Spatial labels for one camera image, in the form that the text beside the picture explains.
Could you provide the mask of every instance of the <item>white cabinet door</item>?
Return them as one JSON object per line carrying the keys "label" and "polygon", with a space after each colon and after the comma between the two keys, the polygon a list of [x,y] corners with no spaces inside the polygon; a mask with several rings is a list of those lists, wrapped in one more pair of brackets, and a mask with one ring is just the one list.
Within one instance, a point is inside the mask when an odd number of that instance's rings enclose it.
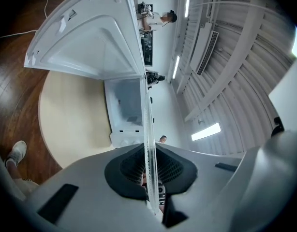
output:
{"label": "white cabinet door", "polygon": [[133,1],[64,1],[37,31],[25,67],[95,79],[144,75]]}

